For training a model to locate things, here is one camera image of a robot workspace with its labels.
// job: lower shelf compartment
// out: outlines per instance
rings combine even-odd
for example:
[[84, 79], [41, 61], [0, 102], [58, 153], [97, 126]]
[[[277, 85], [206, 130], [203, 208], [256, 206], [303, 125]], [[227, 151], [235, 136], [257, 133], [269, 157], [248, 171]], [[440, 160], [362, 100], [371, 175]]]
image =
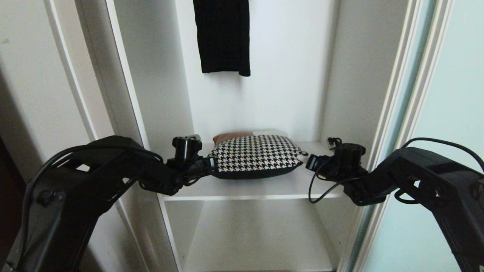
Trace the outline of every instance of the lower shelf compartment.
[[337, 263], [307, 200], [237, 200], [203, 203], [181, 266], [183, 272], [322, 272], [334, 271]]

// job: cushion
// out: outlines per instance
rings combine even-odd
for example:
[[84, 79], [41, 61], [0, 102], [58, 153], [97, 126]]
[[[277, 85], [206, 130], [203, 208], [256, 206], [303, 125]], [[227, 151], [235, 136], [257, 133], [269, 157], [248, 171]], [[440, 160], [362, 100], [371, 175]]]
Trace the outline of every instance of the cushion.
[[302, 164], [307, 156], [288, 137], [279, 135], [243, 136], [219, 143], [209, 157], [217, 160], [220, 179], [261, 179], [283, 175]]

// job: white shelf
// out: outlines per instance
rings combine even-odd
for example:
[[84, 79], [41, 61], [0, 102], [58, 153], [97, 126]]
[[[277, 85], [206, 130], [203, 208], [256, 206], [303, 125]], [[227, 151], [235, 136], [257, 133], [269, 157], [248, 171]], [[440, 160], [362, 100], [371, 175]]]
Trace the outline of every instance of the white shelf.
[[[296, 142], [303, 151], [316, 155], [333, 155], [319, 142]], [[200, 155], [206, 156], [213, 144], [203, 144]], [[174, 196], [164, 196], [165, 201], [173, 200], [244, 200], [244, 199], [296, 199], [307, 198], [309, 183], [314, 172], [301, 165], [294, 171], [267, 179], [221, 180], [213, 176], [201, 178], [195, 185], [183, 187]], [[334, 182], [315, 180], [311, 197], [319, 197]], [[326, 197], [342, 197], [343, 187], [337, 187]]]
[[308, 201], [207, 201], [182, 271], [321, 272], [337, 263]]

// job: houndstooth pillow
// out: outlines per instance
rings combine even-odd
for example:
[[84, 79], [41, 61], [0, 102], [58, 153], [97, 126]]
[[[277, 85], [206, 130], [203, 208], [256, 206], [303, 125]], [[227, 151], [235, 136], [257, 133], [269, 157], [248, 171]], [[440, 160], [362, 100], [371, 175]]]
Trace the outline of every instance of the houndstooth pillow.
[[221, 179], [261, 179], [286, 174], [302, 164], [301, 151], [289, 138], [277, 135], [245, 136], [220, 143], [209, 157], [217, 160]]

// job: light blue wall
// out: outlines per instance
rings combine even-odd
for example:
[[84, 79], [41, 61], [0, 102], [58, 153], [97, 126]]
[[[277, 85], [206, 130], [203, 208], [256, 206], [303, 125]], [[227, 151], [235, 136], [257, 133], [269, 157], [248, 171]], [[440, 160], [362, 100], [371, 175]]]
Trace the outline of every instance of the light blue wall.
[[[463, 144], [484, 156], [484, 1], [455, 1], [450, 26], [413, 136]], [[415, 143], [478, 169], [466, 153]], [[432, 214], [391, 199], [365, 272], [460, 271]]]

